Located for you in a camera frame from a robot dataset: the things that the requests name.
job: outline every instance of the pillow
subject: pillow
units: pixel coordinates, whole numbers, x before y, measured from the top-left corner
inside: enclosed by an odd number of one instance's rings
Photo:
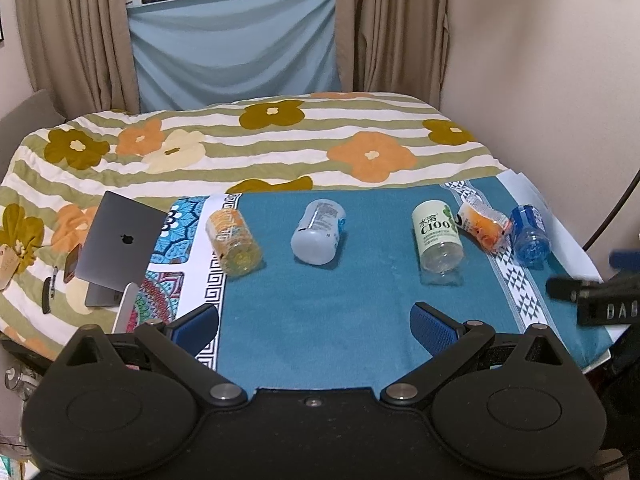
[[[38,90],[0,119],[0,180],[4,178],[15,150],[31,132],[65,122],[53,107],[46,90]]]

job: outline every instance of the beige curtain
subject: beige curtain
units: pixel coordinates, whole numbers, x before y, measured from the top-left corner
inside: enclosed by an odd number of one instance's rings
[[[73,119],[119,108],[140,112],[125,0],[15,0],[35,90]]]
[[[412,95],[440,105],[447,0],[337,0],[342,90]]]

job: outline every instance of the blue fabric sheet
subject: blue fabric sheet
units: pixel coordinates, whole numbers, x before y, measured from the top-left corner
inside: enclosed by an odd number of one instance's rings
[[[340,90],[335,0],[172,0],[128,12],[143,112]]]
[[[472,185],[499,210],[516,205],[496,178]],[[306,204],[323,197],[344,207],[347,233],[324,268],[296,261],[289,245]],[[523,332],[492,264],[469,237],[462,237],[462,286],[421,283],[411,212],[425,200],[458,208],[441,186],[242,195],[239,208],[266,266],[226,284],[217,370],[249,393],[259,386],[372,386],[378,394],[430,357],[410,333],[415,301],[460,322],[481,319],[497,332]],[[563,272],[550,256],[531,275],[552,326],[585,366],[612,341],[603,327],[576,326],[575,307],[546,296],[546,279]]]

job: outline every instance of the silver laptop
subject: silver laptop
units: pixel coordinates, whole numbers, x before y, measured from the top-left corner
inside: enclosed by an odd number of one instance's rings
[[[119,304],[129,283],[140,286],[166,213],[107,191],[80,251],[76,276],[89,282],[86,306]]]

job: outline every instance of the striped floral bedspread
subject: striped floral bedspread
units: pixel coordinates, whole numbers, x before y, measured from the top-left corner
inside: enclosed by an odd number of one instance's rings
[[[0,295],[0,330],[55,357],[85,323],[109,331],[115,313],[84,306],[88,284],[54,267],[83,243],[106,190],[168,210],[181,196],[219,192],[404,187],[466,180],[504,167],[461,126],[418,99],[323,93],[202,110],[80,117],[27,136],[0,187],[0,244],[20,256]]]

